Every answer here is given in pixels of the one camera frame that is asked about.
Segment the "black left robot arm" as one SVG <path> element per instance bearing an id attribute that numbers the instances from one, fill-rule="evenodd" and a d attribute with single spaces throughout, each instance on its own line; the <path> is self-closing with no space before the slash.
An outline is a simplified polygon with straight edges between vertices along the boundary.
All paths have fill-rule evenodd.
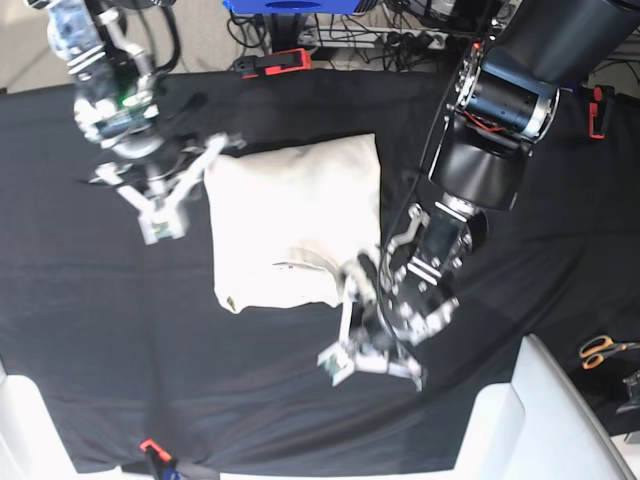
<path id="1" fill-rule="evenodd" d="M 427 140 L 420 159 L 442 196 L 430 208 L 406 198 L 407 228 L 346 271 L 338 338 L 317 358 L 333 385 L 371 373 L 424 387 L 415 349 L 458 308 L 453 279 L 485 242 L 487 212 L 513 206 L 562 87 L 638 24 L 635 1 L 523 1 L 467 50 L 430 128 L 440 140 Z"/>

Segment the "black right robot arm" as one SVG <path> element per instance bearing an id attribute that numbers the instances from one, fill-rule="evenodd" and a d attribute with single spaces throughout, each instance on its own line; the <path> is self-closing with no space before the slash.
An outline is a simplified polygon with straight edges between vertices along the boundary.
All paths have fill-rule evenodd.
<path id="1" fill-rule="evenodd" d="M 74 120 L 103 153 L 89 183 L 113 189 L 137 212 L 146 244 L 184 237 L 185 204 L 213 161 L 228 148 L 242 148 L 239 135 L 216 133 L 205 140 L 176 135 L 175 127 L 207 102 L 189 97 L 172 117 L 160 116 L 157 94 L 181 50 L 164 66 L 128 39 L 125 12 L 114 1 L 31 1 L 48 17 L 47 39 L 65 62 L 75 87 Z"/>

